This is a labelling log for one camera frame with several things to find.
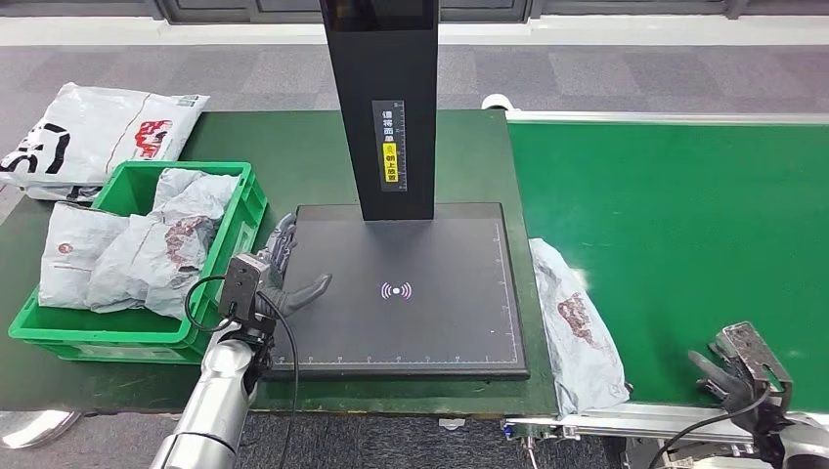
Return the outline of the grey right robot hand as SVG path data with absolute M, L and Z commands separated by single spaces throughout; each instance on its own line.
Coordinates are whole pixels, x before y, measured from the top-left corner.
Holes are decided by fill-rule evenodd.
M 703 373 L 696 381 L 697 387 L 714 396 L 737 427 L 752 432 L 758 421 L 757 402 L 762 402 L 763 393 L 740 375 L 723 369 L 702 354 L 689 351 L 687 355 Z

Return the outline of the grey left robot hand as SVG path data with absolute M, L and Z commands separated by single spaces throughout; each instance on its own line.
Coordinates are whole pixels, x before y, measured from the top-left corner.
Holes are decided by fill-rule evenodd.
M 255 257 L 269 267 L 267 279 L 260 290 L 285 318 L 289 318 L 328 289 L 332 274 L 323 274 L 310 284 L 294 291 L 284 289 L 284 278 L 292 250 L 298 245 L 295 238 L 297 217 L 294 213 L 283 216 L 271 231 L 265 245 Z

